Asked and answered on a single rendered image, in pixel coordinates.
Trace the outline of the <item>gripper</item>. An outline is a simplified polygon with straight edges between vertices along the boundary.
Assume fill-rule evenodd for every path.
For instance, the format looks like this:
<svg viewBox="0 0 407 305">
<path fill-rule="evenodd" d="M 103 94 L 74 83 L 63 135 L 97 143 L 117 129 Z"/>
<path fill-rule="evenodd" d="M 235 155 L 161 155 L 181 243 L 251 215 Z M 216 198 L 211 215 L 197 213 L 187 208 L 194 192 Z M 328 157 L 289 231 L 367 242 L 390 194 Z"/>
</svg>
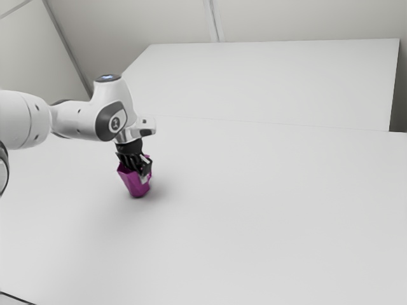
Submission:
<svg viewBox="0 0 407 305">
<path fill-rule="evenodd" d="M 139 178 L 141 184 L 145 184 L 151 178 L 152 160 L 143 151 L 142 140 L 134 140 L 125 144 L 115 144 L 116 155 L 120 162 L 128 169 L 140 169 Z"/>
</svg>

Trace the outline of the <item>magenta faceted mug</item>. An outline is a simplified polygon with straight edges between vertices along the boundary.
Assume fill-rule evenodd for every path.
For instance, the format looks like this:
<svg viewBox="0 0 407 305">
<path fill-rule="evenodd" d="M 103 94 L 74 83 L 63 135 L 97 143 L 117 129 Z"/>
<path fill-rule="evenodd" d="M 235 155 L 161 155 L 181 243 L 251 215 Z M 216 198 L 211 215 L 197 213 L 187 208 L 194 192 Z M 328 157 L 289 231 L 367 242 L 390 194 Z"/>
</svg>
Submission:
<svg viewBox="0 0 407 305">
<path fill-rule="evenodd" d="M 119 162 L 117 168 L 118 175 L 134 198 L 141 198 L 150 190 L 149 181 L 152 176 L 151 167 L 153 162 L 150 155 L 147 154 L 143 155 L 141 159 L 148 160 L 149 167 L 146 175 L 141 175 L 137 171 L 129 169 L 122 161 Z"/>
</svg>

